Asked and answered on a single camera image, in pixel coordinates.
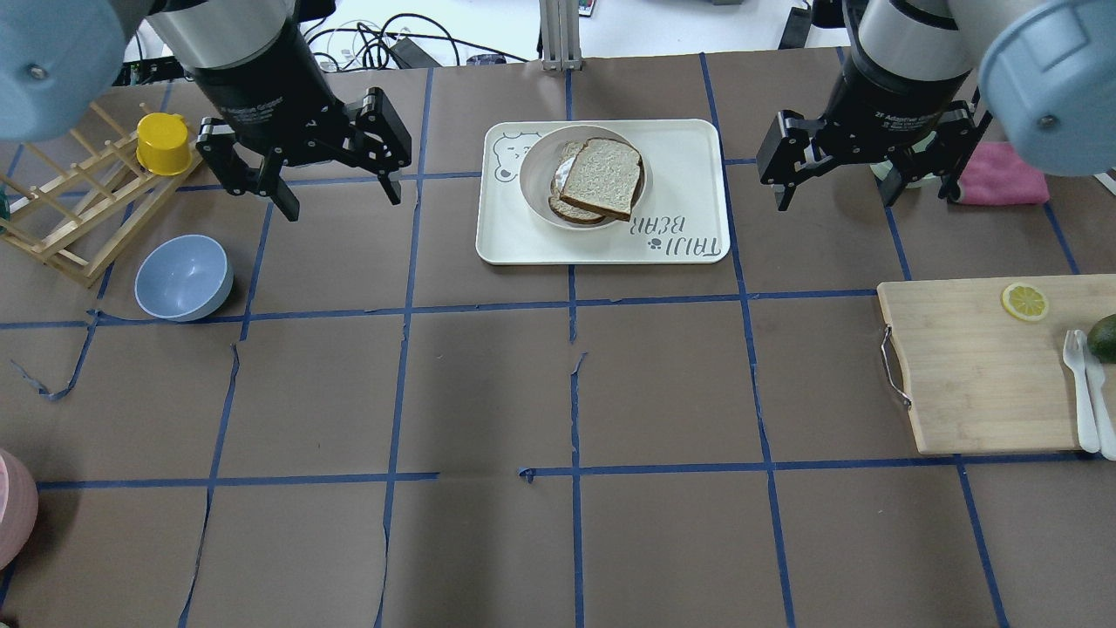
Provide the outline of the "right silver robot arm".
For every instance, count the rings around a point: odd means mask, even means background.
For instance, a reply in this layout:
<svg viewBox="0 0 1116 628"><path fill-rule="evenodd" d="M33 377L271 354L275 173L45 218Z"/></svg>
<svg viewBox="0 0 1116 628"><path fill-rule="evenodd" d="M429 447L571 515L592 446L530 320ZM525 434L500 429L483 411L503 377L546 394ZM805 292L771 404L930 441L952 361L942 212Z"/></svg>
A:
<svg viewBox="0 0 1116 628"><path fill-rule="evenodd" d="M933 174L956 189L997 120L1045 174L1113 168L1112 1L816 1L839 10L850 51L817 119L778 112L758 151L779 210L793 190L852 164L889 163L893 203Z"/></svg>

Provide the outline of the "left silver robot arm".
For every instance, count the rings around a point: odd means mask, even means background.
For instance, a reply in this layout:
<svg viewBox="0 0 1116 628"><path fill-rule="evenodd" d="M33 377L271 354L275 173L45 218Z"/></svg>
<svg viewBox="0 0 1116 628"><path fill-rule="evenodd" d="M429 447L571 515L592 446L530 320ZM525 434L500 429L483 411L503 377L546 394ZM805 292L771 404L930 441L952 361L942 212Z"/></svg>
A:
<svg viewBox="0 0 1116 628"><path fill-rule="evenodd" d="M331 1L4 1L1 135L51 141L71 131L119 76L150 25L212 104L196 147L228 194L267 196L283 218L300 203L286 167L334 160L376 175L400 204L413 141L383 89L344 103L302 32Z"/></svg>

